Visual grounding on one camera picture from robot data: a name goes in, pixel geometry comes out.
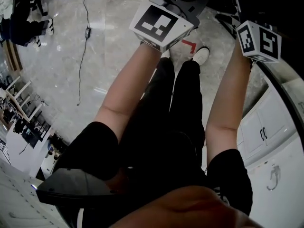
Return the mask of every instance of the cabinet handle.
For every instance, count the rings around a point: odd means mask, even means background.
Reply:
[[[263,134],[265,136],[265,138],[267,139],[266,133],[265,133],[265,127],[263,127]]]
[[[262,136],[262,129],[260,130],[260,134],[261,134],[261,138],[263,139],[263,141],[265,140]]]
[[[281,170],[280,170],[280,167],[278,165],[274,166],[273,170],[271,171],[271,174],[270,174],[270,179],[272,179],[272,176],[273,174],[275,175],[275,186],[273,188],[270,188],[267,186],[267,189],[269,191],[273,191],[276,187],[277,187],[277,184],[279,182],[279,179],[281,177]]]

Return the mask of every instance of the red tape mark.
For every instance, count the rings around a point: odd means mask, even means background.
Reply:
[[[196,47],[196,43],[187,41],[187,40],[182,40],[182,43],[185,43],[189,46],[191,46],[191,53],[193,54],[195,52],[195,47]]]

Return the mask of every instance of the chair leg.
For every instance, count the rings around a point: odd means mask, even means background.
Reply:
[[[42,4],[41,4],[41,0],[37,0],[36,4],[37,4],[37,6],[38,6],[38,8],[39,8],[39,11],[40,11],[40,13],[42,14],[42,16],[48,15],[48,12],[44,12],[44,11],[43,11]]]

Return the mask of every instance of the gray tile floor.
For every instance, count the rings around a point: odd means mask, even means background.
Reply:
[[[111,83],[139,45],[128,29],[141,0],[85,0],[89,11],[91,38],[87,42],[81,70],[81,104],[78,104],[79,65],[85,45],[86,11],[83,0],[44,0],[54,19],[53,36],[40,37],[42,50],[18,47],[23,81],[31,80],[30,91],[49,106],[44,118],[68,142],[92,121]],[[201,69],[203,124],[206,125],[220,80],[234,46],[233,38],[214,19],[215,11],[205,9],[200,27],[186,40],[210,48],[210,58]],[[171,50],[176,73],[191,58],[190,47],[176,44]],[[266,83],[254,67],[244,111],[248,111]]]

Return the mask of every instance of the shoe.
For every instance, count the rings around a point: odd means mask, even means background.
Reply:
[[[31,44],[36,49],[36,51],[41,50],[41,42],[40,42],[39,36],[35,36],[33,41],[31,42]]]
[[[202,47],[198,49],[198,51],[193,56],[192,60],[197,62],[199,66],[202,66],[209,57],[209,48],[208,47]]]
[[[163,58],[163,57],[170,58],[170,51],[169,51],[169,49],[166,50],[166,51],[161,55],[161,58]]]
[[[48,20],[47,24],[47,33],[51,36],[54,34],[54,26],[53,26],[53,19]]]

